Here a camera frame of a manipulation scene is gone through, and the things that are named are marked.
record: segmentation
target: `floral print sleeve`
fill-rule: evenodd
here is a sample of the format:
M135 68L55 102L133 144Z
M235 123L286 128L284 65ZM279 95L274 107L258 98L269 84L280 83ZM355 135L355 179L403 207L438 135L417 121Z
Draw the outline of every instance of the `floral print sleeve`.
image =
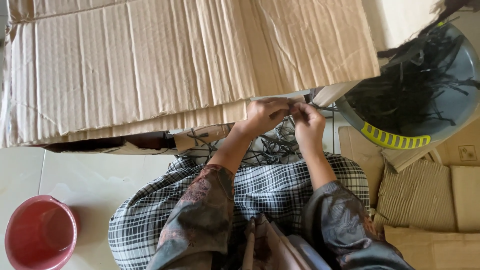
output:
M339 181L315 190L302 212L303 238L333 269L412 270L380 240L362 202Z
M212 252L227 253L233 178L219 165L206 165L200 171L172 210L147 270L210 270Z

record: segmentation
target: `plaid skirt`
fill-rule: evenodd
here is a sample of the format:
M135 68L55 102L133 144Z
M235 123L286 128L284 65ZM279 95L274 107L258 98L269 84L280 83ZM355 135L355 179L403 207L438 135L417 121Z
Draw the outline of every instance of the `plaid skirt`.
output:
M367 178L360 166L339 155L325 156L337 179L370 210ZM170 212L203 167L191 159L178 158L167 173L120 205L109 222L108 243L122 270L147 267ZM300 234L301 211L313 193L305 161L240 168L234 187L229 244L239 244L250 217L259 213L274 220L286 233Z

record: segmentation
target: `red bucket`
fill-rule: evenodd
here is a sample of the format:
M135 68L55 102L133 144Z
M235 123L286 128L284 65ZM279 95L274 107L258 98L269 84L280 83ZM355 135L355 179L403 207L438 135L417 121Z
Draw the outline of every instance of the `red bucket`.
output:
M59 270L77 242L77 215L52 196L38 195L12 214L5 233L5 250L16 270Z

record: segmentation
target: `person's left hand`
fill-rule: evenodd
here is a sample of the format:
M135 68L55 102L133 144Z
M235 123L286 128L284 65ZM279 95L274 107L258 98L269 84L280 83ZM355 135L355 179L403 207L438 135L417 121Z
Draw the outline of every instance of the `person's left hand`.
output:
M264 98L252 101L247 107L248 119L236 122L232 131L249 140L272 130L289 114L287 98Z

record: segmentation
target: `person's right hand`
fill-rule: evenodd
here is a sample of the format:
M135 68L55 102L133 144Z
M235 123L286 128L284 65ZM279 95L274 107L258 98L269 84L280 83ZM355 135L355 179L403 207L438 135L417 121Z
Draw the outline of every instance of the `person's right hand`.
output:
M295 103L290 109L295 122L295 137L304 156L323 156L322 139L325 117L305 103Z

